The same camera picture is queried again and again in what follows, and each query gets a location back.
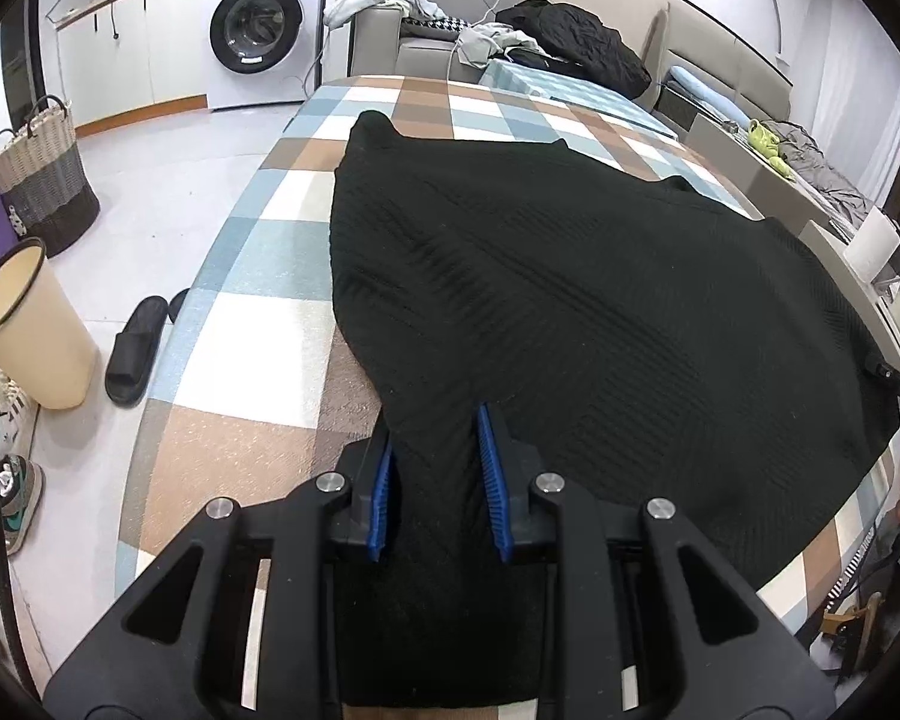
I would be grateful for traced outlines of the grey crumpled bedding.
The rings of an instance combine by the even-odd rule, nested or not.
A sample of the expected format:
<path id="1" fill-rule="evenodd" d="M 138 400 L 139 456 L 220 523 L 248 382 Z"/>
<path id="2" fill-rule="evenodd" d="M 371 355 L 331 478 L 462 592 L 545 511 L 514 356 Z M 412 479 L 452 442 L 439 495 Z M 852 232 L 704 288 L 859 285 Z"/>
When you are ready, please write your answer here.
<path id="1" fill-rule="evenodd" d="M 859 229 L 870 211 L 871 202 L 844 174 L 831 166 L 816 140 L 795 122 L 767 119 L 763 126 L 779 138 L 782 160 L 808 182 L 832 210 L 854 229 Z"/>

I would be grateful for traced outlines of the light blue pillow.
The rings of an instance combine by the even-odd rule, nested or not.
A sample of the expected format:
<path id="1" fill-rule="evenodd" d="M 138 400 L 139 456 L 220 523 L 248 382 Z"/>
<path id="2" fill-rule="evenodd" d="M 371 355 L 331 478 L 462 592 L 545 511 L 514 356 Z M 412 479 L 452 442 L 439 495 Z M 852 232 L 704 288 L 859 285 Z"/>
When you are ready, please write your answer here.
<path id="1" fill-rule="evenodd" d="M 718 112 L 725 121 L 735 122 L 741 128 L 749 127 L 751 117 L 743 109 L 740 109 L 727 96 L 718 93 L 718 91 L 706 85 L 702 80 L 699 80 L 696 75 L 692 75 L 689 70 L 679 65 L 672 65 L 668 68 L 667 78 L 670 82 L 675 82 L 681 86 L 696 103 Z"/>

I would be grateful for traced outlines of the plaid checkered bed sheet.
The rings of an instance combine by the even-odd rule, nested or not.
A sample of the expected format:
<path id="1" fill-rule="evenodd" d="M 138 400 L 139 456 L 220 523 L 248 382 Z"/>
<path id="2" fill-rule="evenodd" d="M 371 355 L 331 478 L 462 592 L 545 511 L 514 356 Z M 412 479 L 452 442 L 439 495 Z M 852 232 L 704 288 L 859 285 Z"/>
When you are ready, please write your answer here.
<path id="1" fill-rule="evenodd" d="M 683 176 L 730 208 L 741 193 L 633 109 L 603 114 L 486 86 L 344 78 L 284 128 L 217 234 L 155 372 L 116 542 L 118 587 L 199 505 L 278 499 L 370 431 L 379 402 L 334 325 L 329 209 L 357 115 L 413 137 L 567 143 L 653 181 Z"/>

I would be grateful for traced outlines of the white grey clothes pile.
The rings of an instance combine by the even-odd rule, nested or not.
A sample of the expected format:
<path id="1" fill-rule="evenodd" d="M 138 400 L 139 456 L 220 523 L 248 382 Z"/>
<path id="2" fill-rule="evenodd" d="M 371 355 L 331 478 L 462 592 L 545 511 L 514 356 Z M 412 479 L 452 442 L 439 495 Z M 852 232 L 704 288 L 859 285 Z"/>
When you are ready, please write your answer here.
<path id="1" fill-rule="evenodd" d="M 512 49 L 544 55 L 543 47 L 534 37 L 505 23 L 465 26 L 455 41 L 455 52 L 460 62 L 478 70 L 484 70 L 494 57 L 505 55 Z"/>

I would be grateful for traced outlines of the grey sofa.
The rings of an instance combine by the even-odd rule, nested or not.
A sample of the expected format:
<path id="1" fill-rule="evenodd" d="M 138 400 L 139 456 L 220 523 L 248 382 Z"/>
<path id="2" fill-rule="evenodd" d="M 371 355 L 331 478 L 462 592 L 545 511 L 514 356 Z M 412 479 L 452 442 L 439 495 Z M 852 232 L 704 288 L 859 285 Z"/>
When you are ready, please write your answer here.
<path id="1" fill-rule="evenodd" d="M 430 0 L 450 18 L 475 21 L 493 0 Z M 479 68 L 460 62 L 453 37 L 421 34 L 404 26 L 403 15 L 391 8 L 374 7 L 357 13 L 352 21 L 352 75 L 404 75 L 448 78 L 476 83 Z"/>

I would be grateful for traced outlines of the light blue plaid folded blanket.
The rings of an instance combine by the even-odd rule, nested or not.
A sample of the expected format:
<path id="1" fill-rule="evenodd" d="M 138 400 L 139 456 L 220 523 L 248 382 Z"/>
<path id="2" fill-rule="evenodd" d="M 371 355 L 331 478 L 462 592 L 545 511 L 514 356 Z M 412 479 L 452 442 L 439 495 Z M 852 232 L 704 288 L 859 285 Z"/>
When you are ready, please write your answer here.
<path id="1" fill-rule="evenodd" d="M 479 82 L 488 88 L 504 89 L 510 93 L 525 94 L 567 106 L 583 107 L 611 119 L 628 122 L 634 127 L 656 133 L 660 137 L 678 140 L 678 135 L 655 119 L 652 114 L 631 99 L 612 89 L 603 88 L 587 80 L 559 75 L 548 70 L 493 59 L 482 72 Z"/>

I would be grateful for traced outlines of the white front-load washing machine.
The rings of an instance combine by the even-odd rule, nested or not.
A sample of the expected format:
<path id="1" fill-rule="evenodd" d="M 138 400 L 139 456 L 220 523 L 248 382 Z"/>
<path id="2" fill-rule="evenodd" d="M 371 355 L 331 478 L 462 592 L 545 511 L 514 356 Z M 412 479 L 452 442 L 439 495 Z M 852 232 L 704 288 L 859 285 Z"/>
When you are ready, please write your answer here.
<path id="1" fill-rule="evenodd" d="M 301 104 L 320 80 L 325 0 L 203 0 L 212 110 Z"/>

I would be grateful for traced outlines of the black quilted jacket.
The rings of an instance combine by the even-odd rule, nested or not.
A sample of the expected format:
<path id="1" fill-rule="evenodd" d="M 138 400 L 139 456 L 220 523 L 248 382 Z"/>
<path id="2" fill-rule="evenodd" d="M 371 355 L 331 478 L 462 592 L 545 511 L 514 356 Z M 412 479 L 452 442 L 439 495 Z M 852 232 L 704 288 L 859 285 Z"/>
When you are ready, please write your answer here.
<path id="1" fill-rule="evenodd" d="M 639 55 L 598 16 L 572 4 L 521 0 L 496 13 L 497 19 L 533 37 L 544 52 L 575 65 L 583 80 L 637 99 L 652 84 Z"/>

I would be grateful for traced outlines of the black knitted sweater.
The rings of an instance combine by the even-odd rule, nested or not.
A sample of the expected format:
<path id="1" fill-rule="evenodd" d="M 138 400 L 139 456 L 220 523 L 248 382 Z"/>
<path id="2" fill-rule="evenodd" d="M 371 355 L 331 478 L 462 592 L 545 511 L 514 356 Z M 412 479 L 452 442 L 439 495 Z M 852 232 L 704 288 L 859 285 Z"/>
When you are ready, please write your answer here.
<path id="1" fill-rule="evenodd" d="M 565 143 L 450 142 L 359 115 L 334 174 L 333 309 L 395 445 L 382 559 L 341 577 L 356 707 L 538 689 L 546 574 L 494 546 L 476 411 L 598 499 L 673 500 L 753 587 L 899 427 L 877 345 L 820 261 L 673 176 Z"/>

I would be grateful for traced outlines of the beige plastic trash bin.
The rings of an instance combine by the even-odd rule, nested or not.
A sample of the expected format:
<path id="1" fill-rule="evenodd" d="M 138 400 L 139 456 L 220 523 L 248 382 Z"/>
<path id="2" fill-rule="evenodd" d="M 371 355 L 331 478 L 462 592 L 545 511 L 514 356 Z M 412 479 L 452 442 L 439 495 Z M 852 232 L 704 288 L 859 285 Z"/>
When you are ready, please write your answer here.
<path id="1" fill-rule="evenodd" d="M 56 279 L 45 244 L 23 239 L 0 259 L 0 369 L 46 410 L 84 403 L 98 349 Z"/>

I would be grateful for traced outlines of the black slipper near bed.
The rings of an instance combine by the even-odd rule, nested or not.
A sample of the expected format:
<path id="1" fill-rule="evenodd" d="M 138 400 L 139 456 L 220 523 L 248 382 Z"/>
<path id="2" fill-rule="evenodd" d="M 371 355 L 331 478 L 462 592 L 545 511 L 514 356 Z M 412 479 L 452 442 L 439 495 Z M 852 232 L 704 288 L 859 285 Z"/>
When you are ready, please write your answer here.
<path id="1" fill-rule="evenodd" d="M 188 296 L 188 288 L 182 289 L 180 293 L 176 293 L 175 296 L 169 301 L 169 307 L 167 307 L 167 317 L 172 323 L 175 323 L 178 320 L 178 316 L 180 316 L 180 312 L 182 312 L 183 304 L 187 300 Z"/>

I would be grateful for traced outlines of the woven two-tone laundry basket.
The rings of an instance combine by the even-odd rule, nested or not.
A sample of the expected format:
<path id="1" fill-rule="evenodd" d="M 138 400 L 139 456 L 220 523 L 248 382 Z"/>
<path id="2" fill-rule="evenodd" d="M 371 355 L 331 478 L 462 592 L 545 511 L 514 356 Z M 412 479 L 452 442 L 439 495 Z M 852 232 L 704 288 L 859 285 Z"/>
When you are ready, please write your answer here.
<path id="1" fill-rule="evenodd" d="M 80 157 L 71 108 L 45 94 L 17 129 L 0 130 L 0 195 L 19 239 L 63 254 L 97 220 L 100 202 Z"/>

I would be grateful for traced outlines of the grey green sneaker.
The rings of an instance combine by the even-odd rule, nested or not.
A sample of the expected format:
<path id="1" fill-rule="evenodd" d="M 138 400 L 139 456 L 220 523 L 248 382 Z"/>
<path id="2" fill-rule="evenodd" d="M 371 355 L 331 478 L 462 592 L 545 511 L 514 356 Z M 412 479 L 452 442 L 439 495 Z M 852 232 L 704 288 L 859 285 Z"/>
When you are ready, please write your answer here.
<path id="1" fill-rule="evenodd" d="M 45 475 L 36 463 L 20 455 L 0 460 L 0 511 L 9 556 L 22 550 L 43 493 Z"/>

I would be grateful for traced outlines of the black slipper near bin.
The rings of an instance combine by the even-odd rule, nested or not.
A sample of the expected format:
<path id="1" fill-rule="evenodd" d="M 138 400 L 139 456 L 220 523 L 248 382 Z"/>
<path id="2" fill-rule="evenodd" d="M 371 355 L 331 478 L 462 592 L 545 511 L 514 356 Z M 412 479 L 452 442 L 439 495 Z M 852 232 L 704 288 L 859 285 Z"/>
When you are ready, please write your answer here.
<path id="1" fill-rule="evenodd" d="M 105 392 L 116 406 L 130 408 L 146 392 L 168 316 L 169 303 L 162 296 L 148 296 L 116 335 L 103 378 Z"/>

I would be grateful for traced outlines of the white cabinet with wood counter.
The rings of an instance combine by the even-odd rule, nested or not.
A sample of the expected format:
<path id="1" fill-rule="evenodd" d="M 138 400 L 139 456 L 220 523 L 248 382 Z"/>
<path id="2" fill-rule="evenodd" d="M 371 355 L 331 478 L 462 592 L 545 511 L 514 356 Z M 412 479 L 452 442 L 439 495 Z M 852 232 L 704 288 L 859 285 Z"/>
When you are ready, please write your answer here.
<path id="1" fill-rule="evenodd" d="M 203 0 L 107 0 L 58 31 L 77 135 L 205 109 Z"/>

